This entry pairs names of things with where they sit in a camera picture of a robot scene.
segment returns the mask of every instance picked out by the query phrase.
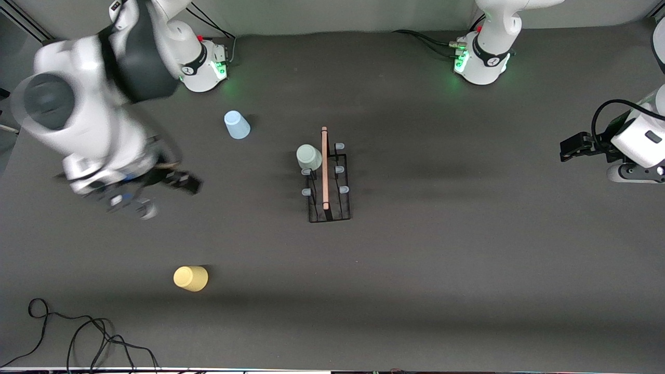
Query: cable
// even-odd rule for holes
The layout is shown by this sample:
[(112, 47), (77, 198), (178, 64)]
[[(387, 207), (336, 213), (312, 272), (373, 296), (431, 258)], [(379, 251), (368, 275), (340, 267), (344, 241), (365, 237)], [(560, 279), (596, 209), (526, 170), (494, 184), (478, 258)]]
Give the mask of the cable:
[(608, 106), (610, 104), (614, 104), (614, 103), (628, 105), (631, 108), (633, 108), (635, 110), (638, 110), (638, 111), (640, 111), (640, 112), (642, 112), (642, 113), (644, 113), (648, 116), (651, 116), (655, 119), (665, 120), (665, 116), (662, 116), (658, 113), (652, 112), (651, 110), (642, 108), (641, 106), (635, 104), (634, 102), (631, 102), (631, 101), (628, 101), (628, 100), (623, 100), (621, 98), (616, 98), (614, 100), (608, 100), (608, 101), (602, 103), (598, 107), (598, 109), (596, 109), (595, 114), (593, 114), (593, 119), (591, 120), (591, 136), (592, 136), (593, 141), (596, 144), (596, 147), (598, 148), (598, 150), (605, 153), (605, 154), (610, 154), (610, 152), (605, 148), (605, 146), (602, 145), (602, 143), (600, 143), (600, 140), (598, 138), (598, 134), (596, 133), (596, 123), (598, 122), (598, 117), (600, 116), (600, 112), (602, 112), (602, 110), (606, 106)]
[(395, 31), (393, 31), (393, 33), (409, 34), (409, 35), (413, 35), (413, 36), (415, 36), (415, 37), (417, 37), (417, 38), (425, 39), (425, 40), (427, 40), (428, 42), (433, 43), (433, 44), (436, 44), (436, 45), (443, 45), (443, 46), (446, 46), (446, 47), (448, 46), (448, 43), (446, 43), (446, 42), (438, 41), (438, 40), (433, 39), (433, 38), (431, 38), (431, 37), (429, 37), (429, 36), (427, 36), (427, 35), (425, 35), (425, 34), (423, 34), (423, 33), (419, 33), (419, 32), (417, 32), (417, 31), (413, 31), (413, 30), (399, 29), (399, 30), (395, 30)]
[(189, 12), (189, 13), (190, 13), (191, 15), (193, 15), (194, 17), (198, 18), (199, 21), (201, 21), (201, 22), (205, 23), (206, 25), (212, 27), (213, 29), (217, 29), (219, 32), (223, 33), (227, 38), (235, 39), (235, 35), (231, 34), (230, 32), (228, 32), (228, 31), (226, 31), (226, 30), (223, 30), (221, 27), (219, 27), (219, 26), (217, 25), (217, 23), (215, 23), (215, 21), (213, 21), (210, 17), (208, 17), (208, 15), (205, 14), (205, 12), (202, 11), (201, 8), (199, 8), (196, 4), (192, 3), (192, 5), (193, 5), (193, 6), (194, 6), (199, 12), (201, 12), (201, 14), (202, 14), (205, 18), (207, 18), (207, 21), (206, 21), (205, 19), (202, 19), (199, 15), (197, 15), (196, 13), (194, 13), (191, 9), (189, 9), (189, 8), (185, 8), (185, 9), (187, 10), (187, 12)]
[(210, 17), (208, 17), (207, 14), (205, 14), (205, 12), (201, 10), (201, 8), (199, 8), (196, 4), (194, 4), (194, 2), (192, 2), (192, 5), (196, 8), (196, 10), (198, 10), (199, 12), (201, 12), (201, 14), (202, 14), (205, 18), (207, 18), (208, 21), (210, 21), (213, 25), (215, 25), (215, 27), (217, 28), (217, 30), (219, 30), (219, 31), (221, 31), (222, 33), (224, 33), (224, 35), (226, 35), (227, 37), (230, 37), (230, 38), (234, 38), (234, 39), (235, 39), (235, 36), (234, 36), (233, 34), (227, 32), (227, 31), (223, 30), (221, 27), (219, 27), (219, 25), (217, 25), (217, 23), (215, 23), (215, 21), (213, 21)]
[(237, 38), (233, 38), (233, 46), (231, 47), (231, 58), (229, 59), (229, 64), (233, 62), (233, 59), (235, 58), (235, 42), (237, 42)]
[(651, 12), (651, 15), (649, 17), (655, 17), (658, 14), (658, 12), (660, 12), (663, 9), (663, 7), (665, 7), (665, 4), (661, 4), (655, 11)]
[(473, 25), (471, 25), (471, 27), (469, 28), (469, 31), (474, 31), (475, 27), (478, 26), (478, 23), (480, 23), (480, 21), (484, 20), (485, 18), (486, 18), (485, 13), (483, 13), (483, 15), (478, 17), (478, 19), (475, 20)]
[[(42, 314), (42, 315), (36, 315), (36, 314), (33, 313), (33, 308), (34, 308), (34, 306), (37, 302), (40, 302), (40, 303), (42, 303), (42, 305), (44, 305), (44, 314)], [(30, 315), (30, 317), (35, 318), (35, 319), (42, 319), (42, 318), (44, 319), (44, 323), (42, 324), (42, 330), (41, 330), (41, 335), (39, 337), (39, 341), (37, 342), (36, 346), (34, 348), (32, 348), (32, 350), (30, 352), (28, 352), (24, 355), (14, 357), (13, 359), (9, 360), (8, 362), (6, 362), (2, 366), (0, 366), (0, 368), (6, 367), (6, 366), (10, 365), (12, 362), (14, 362), (18, 359), (21, 359), (21, 358), (24, 358), (26, 356), (30, 356), (31, 354), (33, 354), (39, 348), (41, 343), (44, 341), (44, 336), (46, 335), (46, 326), (49, 322), (49, 317), (52, 316), (52, 315), (55, 315), (57, 317), (60, 317), (60, 318), (63, 318), (63, 319), (69, 319), (69, 320), (75, 320), (75, 319), (81, 319), (81, 318), (87, 318), (88, 319), (81, 326), (79, 326), (78, 329), (76, 329), (76, 331), (74, 332), (74, 335), (72, 336), (72, 339), (69, 342), (69, 348), (67, 349), (67, 360), (66, 360), (66, 371), (67, 371), (67, 373), (71, 374), (71, 370), (69, 369), (69, 366), (70, 366), (69, 361), (70, 361), (70, 358), (72, 356), (72, 351), (74, 349), (74, 343), (76, 342), (76, 337), (78, 336), (78, 333), (81, 330), (83, 330), (84, 327), (86, 327), (87, 325), (90, 325), (90, 324), (95, 326), (95, 328), (97, 328), (97, 330), (99, 330), (99, 332), (102, 333), (102, 343), (100, 344), (100, 347), (97, 350), (97, 354), (94, 356), (94, 359), (90, 363), (90, 372), (92, 372), (95, 365), (97, 364), (97, 361), (101, 357), (102, 353), (104, 352), (104, 350), (110, 344), (117, 344), (117, 345), (120, 345), (124, 348), (125, 355), (127, 356), (127, 361), (129, 361), (129, 364), (132, 367), (132, 370), (136, 370), (136, 365), (134, 364), (134, 361), (132, 360), (132, 356), (129, 353), (129, 348), (141, 349), (141, 350), (147, 351), (150, 354), (150, 359), (152, 360), (152, 365), (155, 369), (155, 372), (157, 371), (157, 367), (159, 366), (159, 364), (157, 362), (157, 359), (155, 358), (155, 355), (152, 353), (152, 351), (150, 349), (145, 348), (145, 347), (141, 347), (139, 345), (129, 344), (124, 340), (124, 338), (121, 335), (116, 334), (116, 335), (111, 336), (106, 331), (106, 322), (108, 322), (109, 325), (112, 325), (111, 321), (108, 318), (93, 318), (89, 315), (79, 315), (77, 317), (70, 317), (68, 315), (58, 313), (56, 311), (50, 311), (49, 310), (49, 305), (46, 303), (46, 300), (41, 299), (41, 298), (35, 298), (35, 299), (32, 299), (30, 301), (30, 303), (28, 304), (28, 315)]]
[(42, 43), (41, 39), (38, 38), (32, 31), (30, 31), (26, 26), (22, 25), (18, 19), (16, 19), (10, 12), (8, 12), (5, 8), (0, 7), (0, 11), (2, 11), (4, 14), (6, 14), (9, 18), (13, 19), (14, 22), (16, 22), (17, 25), (21, 26), (21, 28), (28, 34), (32, 35), (33, 38), (35, 38), (39, 44)]
[(437, 55), (439, 55), (439, 56), (443, 56), (443, 57), (446, 57), (446, 58), (449, 58), (449, 59), (456, 59), (456, 58), (457, 58), (457, 56), (455, 56), (455, 55), (449, 55), (449, 54), (447, 54), (447, 53), (443, 53), (443, 52), (439, 51), (438, 49), (434, 48), (433, 46), (431, 46), (429, 43), (427, 43), (428, 41), (432, 41), (433, 43), (436, 43), (436, 44), (438, 44), (438, 45), (444, 45), (444, 44), (442, 44), (442, 42), (439, 42), (439, 41), (437, 41), (437, 40), (435, 40), (435, 39), (432, 39), (432, 38), (428, 37), (427, 35), (423, 35), (423, 34), (421, 34), (421, 33), (417, 33), (417, 32), (415, 32), (415, 31), (411, 31), (411, 30), (395, 30), (395, 31), (393, 31), (393, 33), (400, 33), (400, 34), (409, 34), (409, 35), (412, 35), (412, 36), (414, 36), (417, 40), (419, 40), (419, 41), (421, 41), (423, 44), (425, 44), (425, 47), (429, 48), (430, 50), (432, 50), (433, 52), (435, 52)]
[(35, 30), (37, 30), (37, 32), (40, 33), (40, 34), (44, 37), (44, 40), (53, 39), (53, 36), (46, 35), (46, 33), (45, 33), (44, 31), (42, 31), (41, 28), (37, 27), (37, 25), (34, 24), (34, 23), (30, 20), (30, 18), (26, 17), (25, 14), (24, 14), (25, 12), (20, 12), (18, 9), (16, 9), (17, 7), (15, 7), (14, 5), (12, 5), (12, 3), (9, 2), (9, 1), (7, 1), (7, 0), (5, 0), (5, 4), (9, 5), (10, 8), (14, 9), (14, 12), (16, 12), (18, 15), (22, 16), (22, 18), (23, 18), (24, 20), (28, 21), (28, 23), (29, 23), (32, 27), (34, 27)]

